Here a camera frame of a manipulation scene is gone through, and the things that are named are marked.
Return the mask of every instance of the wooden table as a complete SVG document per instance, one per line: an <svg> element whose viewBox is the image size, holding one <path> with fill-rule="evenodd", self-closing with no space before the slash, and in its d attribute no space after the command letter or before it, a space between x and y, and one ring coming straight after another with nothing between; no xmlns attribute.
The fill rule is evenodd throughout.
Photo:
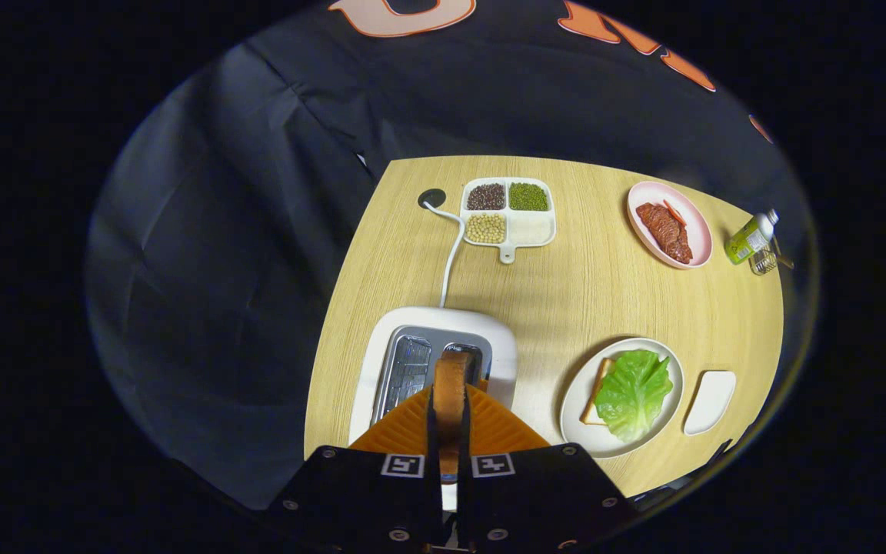
<svg viewBox="0 0 886 554"><path fill-rule="evenodd" d="M626 194L662 179L579 164L499 155L455 155L391 162L361 219L341 268L317 347L306 409L305 455L346 446L361 359L374 324L404 305L437 305L457 226L416 205L443 189L440 209L457 214L461 190L481 176L524 176L548 183L557 235L519 249L516 262L464 242L450 278L447 308L501 320L518 341L514 414L560 444L559 406L581 365L623 336L660 340L684 365L682 403L671 423L643 448L598 460L627 496L703 466L718 446L757 417L778 367L783 305L778 270L758 277L733 266L721 245L750 215L694 189L672 185L699 207L714 236L700 268L679 270L656 259L625 214ZM709 432L682 432L700 372L728 369L738 384L723 419Z"/></svg>

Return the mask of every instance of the red beans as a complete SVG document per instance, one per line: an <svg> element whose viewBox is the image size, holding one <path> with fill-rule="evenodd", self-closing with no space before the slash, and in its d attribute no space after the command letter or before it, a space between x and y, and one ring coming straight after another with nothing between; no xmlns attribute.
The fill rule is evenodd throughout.
<svg viewBox="0 0 886 554"><path fill-rule="evenodd" d="M504 186L501 183L479 185L467 195L467 210L502 210Z"/></svg>

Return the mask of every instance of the meat slice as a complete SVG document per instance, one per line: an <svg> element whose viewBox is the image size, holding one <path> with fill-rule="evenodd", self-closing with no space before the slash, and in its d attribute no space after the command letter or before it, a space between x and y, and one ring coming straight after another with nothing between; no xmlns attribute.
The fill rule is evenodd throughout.
<svg viewBox="0 0 886 554"><path fill-rule="evenodd" d="M676 262L692 262L692 250L686 238L685 225L672 217L668 208L646 202L635 209L642 223L655 237L658 247Z"/></svg>

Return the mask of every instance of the white cable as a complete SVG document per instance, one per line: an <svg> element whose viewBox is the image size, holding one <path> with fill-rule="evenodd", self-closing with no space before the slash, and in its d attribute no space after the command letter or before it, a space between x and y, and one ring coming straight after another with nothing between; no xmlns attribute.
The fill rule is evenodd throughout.
<svg viewBox="0 0 886 554"><path fill-rule="evenodd" d="M453 258L457 255L457 247L460 246L460 241L464 239L464 230L467 228L467 225L463 219L430 206L428 201L424 200L422 205L430 212L438 216L450 218L460 224L460 234L457 235L456 241L453 242L453 248L450 249L450 259L446 260L446 271L443 272L443 294L440 294L440 308L443 308L443 305L446 304L446 288L450 285L450 268L453 267Z"/></svg>

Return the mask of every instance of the green bottle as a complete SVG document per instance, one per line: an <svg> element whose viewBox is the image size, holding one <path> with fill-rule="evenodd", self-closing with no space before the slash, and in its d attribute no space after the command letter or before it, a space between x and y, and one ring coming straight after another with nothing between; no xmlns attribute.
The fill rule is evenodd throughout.
<svg viewBox="0 0 886 554"><path fill-rule="evenodd" d="M778 212L771 210L767 215L757 214L743 225L741 231L734 233L727 241L724 250L734 265L749 259L754 252L765 248L774 236L774 224L778 223Z"/></svg>

